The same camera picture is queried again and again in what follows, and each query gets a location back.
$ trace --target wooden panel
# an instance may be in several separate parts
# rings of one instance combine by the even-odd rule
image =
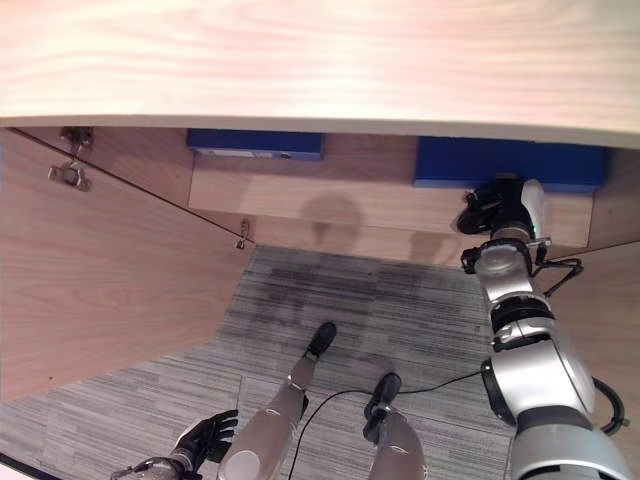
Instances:
[[[640,476],[640,242],[580,255],[585,271],[551,298],[556,318],[565,324],[592,375],[615,388],[625,402],[629,428],[614,441]],[[551,279],[547,272],[540,275]],[[611,417],[598,397],[599,424]]]
[[[460,268],[465,248],[479,246],[483,236],[437,234],[309,222],[291,218],[255,217],[254,239],[261,245],[410,261]]]
[[[3,399],[213,335],[251,246],[91,168],[89,193],[48,181],[66,158],[23,137],[0,145]]]
[[[322,162],[196,156],[189,206],[449,235],[465,190],[412,186],[416,137],[328,135]],[[584,246],[591,195],[550,194],[548,233]]]
[[[614,149],[593,200],[589,249],[640,240],[640,150]]]
[[[640,146],[636,0],[13,0],[0,18],[0,125]]]

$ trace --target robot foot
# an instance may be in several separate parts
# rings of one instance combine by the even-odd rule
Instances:
[[[331,346],[337,333],[338,330],[333,322],[326,322],[320,325],[320,328],[318,328],[313,335],[311,342],[309,342],[305,356],[311,354],[314,360],[318,360],[320,355],[326,352],[329,346]]]
[[[396,398],[401,386],[402,379],[395,373],[387,373],[380,379],[369,403],[364,407],[367,424],[362,429],[362,435],[365,439],[374,444],[378,443],[380,426],[387,417],[391,402]]]

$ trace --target wooden desk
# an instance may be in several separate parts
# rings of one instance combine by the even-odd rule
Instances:
[[[0,126],[640,147],[636,0],[9,0],[0,18]]]

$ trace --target robot leg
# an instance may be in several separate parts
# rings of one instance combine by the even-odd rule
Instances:
[[[336,327],[325,323],[280,387],[268,407],[256,413],[220,463],[220,480],[271,480],[289,451],[308,400],[316,362],[335,338]]]
[[[362,433],[378,447],[369,480],[424,480],[427,476],[418,435],[407,419],[391,407],[401,384],[395,373],[385,375],[365,407],[367,424]]]
[[[424,480],[426,477],[427,467],[416,432],[399,412],[388,413],[380,426],[369,480]]]

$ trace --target metal hinge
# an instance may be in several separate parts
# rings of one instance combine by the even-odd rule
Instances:
[[[80,150],[90,150],[93,147],[93,127],[62,127],[60,139],[69,142],[71,155],[77,160]]]
[[[249,219],[243,218],[242,223],[240,224],[240,238],[235,244],[234,247],[244,250],[244,244],[247,241],[247,237],[249,237],[249,231],[251,229],[251,223],[249,223]]]
[[[91,188],[91,182],[86,178],[83,164],[78,156],[82,149],[88,150],[93,146],[93,127],[62,127],[60,138],[69,142],[73,160],[59,167],[52,165],[47,177],[54,182],[88,192]]]

